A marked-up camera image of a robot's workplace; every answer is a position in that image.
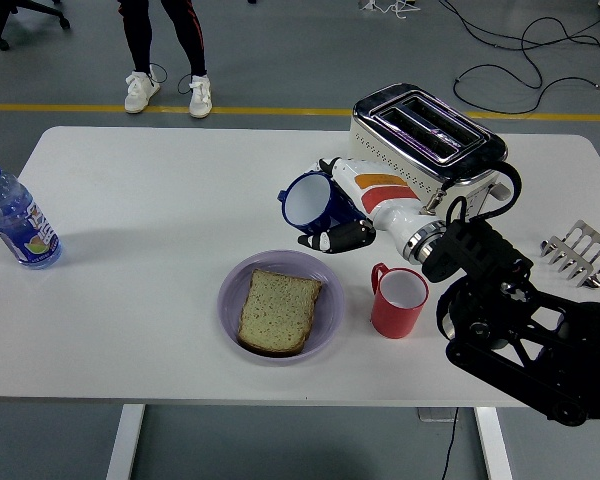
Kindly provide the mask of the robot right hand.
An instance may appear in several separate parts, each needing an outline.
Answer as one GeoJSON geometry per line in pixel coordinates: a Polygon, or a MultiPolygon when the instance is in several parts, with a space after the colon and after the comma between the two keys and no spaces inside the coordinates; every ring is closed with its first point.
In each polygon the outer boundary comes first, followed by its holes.
{"type": "Polygon", "coordinates": [[[384,231],[417,264],[445,232],[444,222],[426,213],[406,180],[384,163],[321,159],[279,199],[284,219],[302,232],[298,243],[328,254],[366,247],[384,231]]]}

